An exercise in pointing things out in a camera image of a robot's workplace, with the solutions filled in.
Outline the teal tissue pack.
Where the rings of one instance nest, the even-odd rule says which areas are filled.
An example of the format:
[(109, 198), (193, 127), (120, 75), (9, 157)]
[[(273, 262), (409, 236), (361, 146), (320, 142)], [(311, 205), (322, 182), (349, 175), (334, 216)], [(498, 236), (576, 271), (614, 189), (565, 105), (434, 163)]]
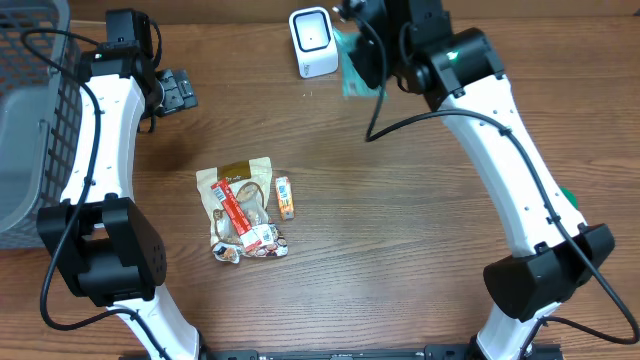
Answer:
[(349, 57), (349, 53), (356, 48), (358, 35), (356, 33), (345, 33), (337, 28), (333, 28), (333, 34), (339, 53), (343, 96), (377, 97), (379, 95), (380, 88), (369, 88), (356, 71), (353, 62)]

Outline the brown nut snack pouch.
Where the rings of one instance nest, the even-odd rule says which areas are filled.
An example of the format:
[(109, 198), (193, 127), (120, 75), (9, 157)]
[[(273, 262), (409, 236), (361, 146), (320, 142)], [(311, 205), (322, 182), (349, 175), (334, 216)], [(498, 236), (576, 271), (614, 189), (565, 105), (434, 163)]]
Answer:
[[(211, 186), (225, 179), (262, 244), (246, 252), (238, 233)], [(216, 260), (237, 264), (243, 257), (284, 257), (287, 242), (267, 213), (272, 180), (271, 159), (261, 157), (196, 172), (197, 188), (209, 216), (210, 245)]]

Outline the red snack bar wrapper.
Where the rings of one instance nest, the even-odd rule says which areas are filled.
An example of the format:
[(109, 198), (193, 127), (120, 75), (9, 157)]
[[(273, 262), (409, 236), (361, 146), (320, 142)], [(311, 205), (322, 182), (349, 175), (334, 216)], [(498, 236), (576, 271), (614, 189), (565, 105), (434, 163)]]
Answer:
[(253, 230), (228, 182), (225, 179), (219, 180), (211, 189), (230, 218), (245, 251), (250, 252), (259, 247), (262, 239)]

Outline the orange snack packet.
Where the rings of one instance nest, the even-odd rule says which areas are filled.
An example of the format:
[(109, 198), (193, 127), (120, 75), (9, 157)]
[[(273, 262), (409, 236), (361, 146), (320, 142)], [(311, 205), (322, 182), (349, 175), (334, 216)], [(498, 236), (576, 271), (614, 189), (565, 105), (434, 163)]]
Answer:
[(281, 218), (285, 221), (295, 218), (291, 183), (288, 177), (278, 177), (275, 181), (276, 195)]

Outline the green bottle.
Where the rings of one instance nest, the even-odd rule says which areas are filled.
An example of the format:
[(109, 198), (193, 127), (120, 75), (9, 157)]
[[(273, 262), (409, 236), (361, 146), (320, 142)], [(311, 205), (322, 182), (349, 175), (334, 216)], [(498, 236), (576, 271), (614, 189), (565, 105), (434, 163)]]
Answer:
[(576, 198), (576, 196), (567, 188), (565, 187), (561, 187), (560, 190), (562, 191), (563, 195), (567, 198), (567, 200), (572, 204), (572, 206), (578, 210), (579, 209), (579, 205), (578, 205), (578, 200)]

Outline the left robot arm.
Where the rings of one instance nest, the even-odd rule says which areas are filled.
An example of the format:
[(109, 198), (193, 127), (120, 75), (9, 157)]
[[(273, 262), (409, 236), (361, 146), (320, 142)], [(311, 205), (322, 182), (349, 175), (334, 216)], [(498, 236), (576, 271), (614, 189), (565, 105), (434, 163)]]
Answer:
[[(160, 69), (161, 33), (147, 14), (109, 10), (106, 30), (106, 41), (83, 52), (75, 70), (62, 73), (80, 87), (82, 119), (60, 202), (37, 214), (37, 232), (51, 255), (41, 315), (62, 331), (116, 315), (148, 358), (204, 359), (201, 333), (165, 284), (164, 244), (136, 206), (132, 181), (140, 122), (193, 108), (197, 98), (185, 71)], [(55, 272), (102, 313), (72, 324), (55, 322), (47, 308)]]

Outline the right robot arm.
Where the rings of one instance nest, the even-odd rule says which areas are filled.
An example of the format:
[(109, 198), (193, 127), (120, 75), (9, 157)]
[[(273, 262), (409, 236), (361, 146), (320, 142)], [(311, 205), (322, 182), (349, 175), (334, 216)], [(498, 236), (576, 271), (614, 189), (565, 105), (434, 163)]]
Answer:
[(483, 272), (490, 316), (464, 359), (550, 359), (533, 338), (554, 311), (598, 272), (615, 246), (588, 225), (546, 167), (518, 113), (504, 65), (478, 28), (454, 31), (438, 1), (344, 1), (342, 20), (360, 34), (350, 59), (371, 88), (390, 77), (421, 95), (465, 149), (504, 227), (510, 255)]

